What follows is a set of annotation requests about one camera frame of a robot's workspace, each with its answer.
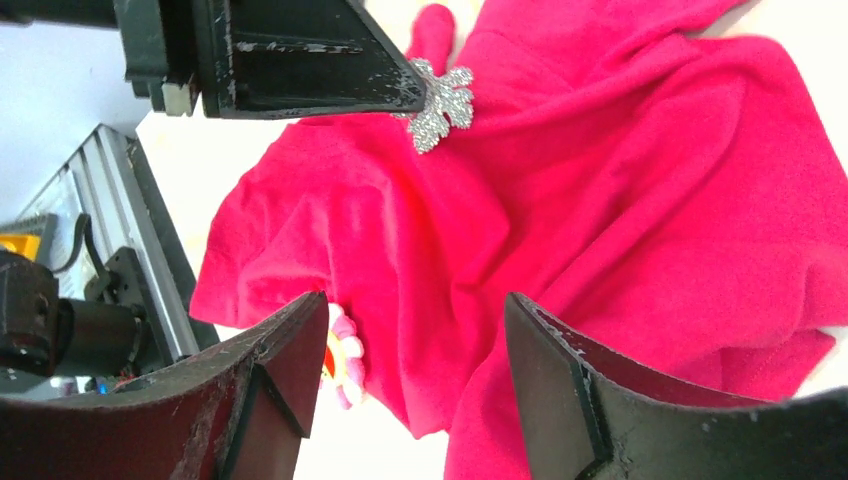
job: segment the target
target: silver glitter snowflake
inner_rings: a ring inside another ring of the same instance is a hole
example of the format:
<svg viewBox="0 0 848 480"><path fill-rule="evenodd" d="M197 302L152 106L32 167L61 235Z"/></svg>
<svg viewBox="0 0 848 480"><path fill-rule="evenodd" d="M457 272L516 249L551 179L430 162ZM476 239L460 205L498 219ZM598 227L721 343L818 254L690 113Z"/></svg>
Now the silver glitter snowflake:
<svg viewBox="0 0 848 480"><path fill-rule="evenodd" d="M471 127L474 117L471 100L474 95L464 87L471 85L474 76L469 68L457 67L437 77L427 60L415 58L409 63L427 84L427 97L422 112L404 113L397 117L410 119L407 131L412 134L415 150L427 153L448 136L451 125L462 129Z"/></svg>

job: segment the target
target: pink towel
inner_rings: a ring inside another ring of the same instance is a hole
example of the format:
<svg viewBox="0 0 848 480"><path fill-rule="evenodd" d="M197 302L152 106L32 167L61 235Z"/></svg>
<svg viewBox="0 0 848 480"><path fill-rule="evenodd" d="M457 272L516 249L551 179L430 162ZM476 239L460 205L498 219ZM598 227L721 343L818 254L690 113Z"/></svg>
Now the pink towel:
<svg viewBox="0 0 848 480"><path fill-rule="evenodd" d="M286 129L212 225L191 313L249 327L326 290L366 390L450 433L449 479L528 478L508 292L690 381L793 394L848 316L848 183L786 52L698 40L738 0L487 0L475 118L432 152L386 114ZM410 57L445 70L454 23Z"/></svg>

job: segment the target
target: white table surface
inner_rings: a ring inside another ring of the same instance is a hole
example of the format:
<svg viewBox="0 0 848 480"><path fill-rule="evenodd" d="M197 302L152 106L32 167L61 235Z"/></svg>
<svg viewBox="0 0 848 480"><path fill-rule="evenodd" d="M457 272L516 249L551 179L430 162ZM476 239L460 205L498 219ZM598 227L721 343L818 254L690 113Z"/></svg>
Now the white table surface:
<svg viewBox="0 0 848 480"><path fill-rule="evenodd" d="M412 20L425 3L429 2L369 0L367 6L389 37L405 49ZM467 34L481 1L441 3L454 11L459 36ZM846 14L848 2L841 0L761 0L753 8L729 14L710 31L715 35L753 33L779 40L801 70L843 164L848 161L848 67L844 56L848 31L842 28ZM195 273L218 206L288 123L151 114L139 126L150 166ZM201 171L202 184L193 184L191 179ZM840 345L811 374L799 395L848 384L846 330L829 331L840 339ZM222 338L234 334L225 328L219 331ZM333 401L322 398L313 437L304 441L301 450L296 478L436 479L442 475L446 445L444 433L413 440L376 401L343 412Z"/></svg>

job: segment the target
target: black cable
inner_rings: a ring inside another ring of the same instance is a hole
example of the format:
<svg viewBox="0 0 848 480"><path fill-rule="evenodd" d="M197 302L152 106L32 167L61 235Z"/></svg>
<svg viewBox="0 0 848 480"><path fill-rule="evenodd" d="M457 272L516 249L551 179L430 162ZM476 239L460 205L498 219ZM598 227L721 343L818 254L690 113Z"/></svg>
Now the black cable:
<svg viewBox="0 0 848 480"><path fill-rule="evenodd" d="M85 245L85 249L88 251L88 256L91 259L91 264L94 266L97 276L104 274L106 267L103 266L103 260L97 253L97 246L94 244L94 231L91 227L91 215L87 213L80 214L77 217L77 222L74 225L74 243L71 249L71 255L61 267L53 270L53 274L57 275L66 272L74 266L79 259L83 245Z"/></svg>

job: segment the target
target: white wall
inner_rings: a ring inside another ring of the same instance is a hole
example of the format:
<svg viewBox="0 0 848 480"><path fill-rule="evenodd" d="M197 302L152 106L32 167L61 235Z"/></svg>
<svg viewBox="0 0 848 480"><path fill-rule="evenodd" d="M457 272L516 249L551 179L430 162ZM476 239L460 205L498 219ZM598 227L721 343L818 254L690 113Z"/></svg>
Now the white wall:
<svg viewBox="0 0 848 480"><path fill-rule="evenodd" d="M0 24L0 222L99 124L132 135L150 110L124 82L117 31Z"/></svg>

